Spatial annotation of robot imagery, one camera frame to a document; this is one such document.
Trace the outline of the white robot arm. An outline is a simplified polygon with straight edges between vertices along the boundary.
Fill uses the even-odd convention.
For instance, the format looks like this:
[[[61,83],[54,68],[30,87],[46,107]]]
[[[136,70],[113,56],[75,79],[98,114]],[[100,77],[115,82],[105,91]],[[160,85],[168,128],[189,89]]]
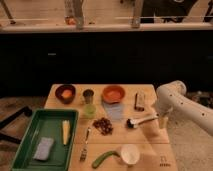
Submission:
[[[156,89],[154,108],[160,118],[176,110],[213,136],[213,110],[185,97],[187,88],[180,81],[160,85]]]

